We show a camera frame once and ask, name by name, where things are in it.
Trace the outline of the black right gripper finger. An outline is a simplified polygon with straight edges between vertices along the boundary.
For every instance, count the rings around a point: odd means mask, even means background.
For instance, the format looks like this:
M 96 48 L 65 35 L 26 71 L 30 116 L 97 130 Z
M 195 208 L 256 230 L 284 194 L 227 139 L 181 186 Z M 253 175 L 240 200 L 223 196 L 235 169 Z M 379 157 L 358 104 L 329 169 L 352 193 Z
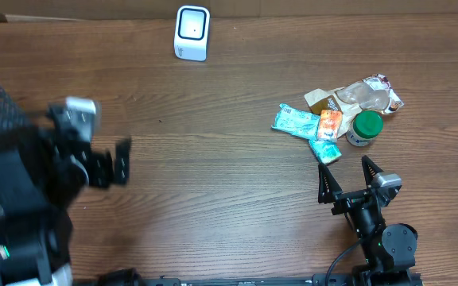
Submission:
M 382 173 L 383 170 L 367 155 L 362 157 L 362 167 L 367 187 L 380 187 L 378 174 Z
M 334 203 L 343 190 L 333 177 L 326 164 L 318 164 L 319 191 L 318 203 Z

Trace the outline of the teal Kleenex tissue pack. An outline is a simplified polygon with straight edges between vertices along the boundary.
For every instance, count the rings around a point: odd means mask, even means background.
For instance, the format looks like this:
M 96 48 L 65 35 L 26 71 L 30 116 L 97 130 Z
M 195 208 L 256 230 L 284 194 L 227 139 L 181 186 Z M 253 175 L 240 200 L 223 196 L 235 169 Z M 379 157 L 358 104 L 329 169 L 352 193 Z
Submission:
M 335 142 L 309 141 L 309 146 L 321 164 L 331 164 L 341 157 L 341 152 Z

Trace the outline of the green lid jar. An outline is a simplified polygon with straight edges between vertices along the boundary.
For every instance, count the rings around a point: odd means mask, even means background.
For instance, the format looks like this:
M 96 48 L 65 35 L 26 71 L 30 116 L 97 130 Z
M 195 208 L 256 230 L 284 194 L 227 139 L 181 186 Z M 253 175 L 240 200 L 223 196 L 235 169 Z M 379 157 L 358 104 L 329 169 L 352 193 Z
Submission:
M 369 145 L 382 131 L 384 121 L 375 111 L 365 110 L 358 114 L 346 132 L 347 140 L 354 146 Z

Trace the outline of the orange Kleenex tissue pack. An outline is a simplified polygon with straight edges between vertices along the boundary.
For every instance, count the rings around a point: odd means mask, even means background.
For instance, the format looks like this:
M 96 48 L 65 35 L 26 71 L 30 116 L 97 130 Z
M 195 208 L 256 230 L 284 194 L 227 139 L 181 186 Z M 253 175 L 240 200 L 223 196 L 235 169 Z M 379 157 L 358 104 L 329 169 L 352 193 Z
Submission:
M 318 141 L 335 142 L 342 122 L 343 114 L 337 110 L 322 110 L 316 133 Z

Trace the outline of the teal wet wipes pack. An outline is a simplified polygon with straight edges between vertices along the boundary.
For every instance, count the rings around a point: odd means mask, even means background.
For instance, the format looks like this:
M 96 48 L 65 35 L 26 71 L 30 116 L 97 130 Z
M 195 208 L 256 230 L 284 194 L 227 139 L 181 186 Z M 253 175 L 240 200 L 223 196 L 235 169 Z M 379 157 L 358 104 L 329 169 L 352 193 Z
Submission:
M 319 115 L 294 109 L 285 103 L 281 103 L 279 107 L 280 110 L 276 114 L 272 129 L 306 140 L 316 140 L 320 123 Z

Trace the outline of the beige Pantree bread bag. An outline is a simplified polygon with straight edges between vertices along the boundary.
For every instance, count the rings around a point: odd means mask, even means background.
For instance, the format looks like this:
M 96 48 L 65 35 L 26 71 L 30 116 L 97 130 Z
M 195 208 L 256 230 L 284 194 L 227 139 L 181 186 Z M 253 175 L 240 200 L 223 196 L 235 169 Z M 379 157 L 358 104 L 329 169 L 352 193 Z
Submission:
M 354 118 L 365 110 L 381 115 L 392 114 L 404 106 L 383 74 L 375 74 L 354 82 L 346 87 L 330 91 L 316 89 L 304 95 L 312 113 L 320 115 L 322 110 L 336 110 L 342 113 L 338 137 L 344 135 Z

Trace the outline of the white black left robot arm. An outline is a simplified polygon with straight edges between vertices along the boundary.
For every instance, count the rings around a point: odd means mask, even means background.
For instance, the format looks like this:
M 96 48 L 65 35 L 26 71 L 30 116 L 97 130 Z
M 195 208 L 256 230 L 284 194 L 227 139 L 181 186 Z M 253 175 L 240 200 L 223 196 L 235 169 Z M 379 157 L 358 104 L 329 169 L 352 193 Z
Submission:
M 0 134 L 0 285 L 70 285 L 68 208 L 86 187 L 125 185 L 129 138 L 116 155 L 73 129 L 22 126 Z

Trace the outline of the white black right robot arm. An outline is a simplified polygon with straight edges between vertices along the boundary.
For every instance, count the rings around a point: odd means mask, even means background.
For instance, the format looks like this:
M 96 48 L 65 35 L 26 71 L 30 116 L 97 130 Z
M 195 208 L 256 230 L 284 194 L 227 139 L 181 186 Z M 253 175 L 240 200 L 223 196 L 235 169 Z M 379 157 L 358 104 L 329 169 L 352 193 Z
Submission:
M 327 272 L 312 276 L 314 285 L 418 286 L 421 275 L 412 273 L 417 250 L 417 231 L 410 225 L 387 225 L 382 209 L 387 207 L 402 187 L 401 177 L 383 171 L 369 157 L 362 157 L 366 187 L 345 193 L 326 164 L 318 164 L 318 202 L 331 203 L 333 215 L 344 215 L 357 235 L 357 242 L 344 250 L 330 264 Z M 338 262 L 360 247 L 366 263 L 351 273 L 335 275 Z

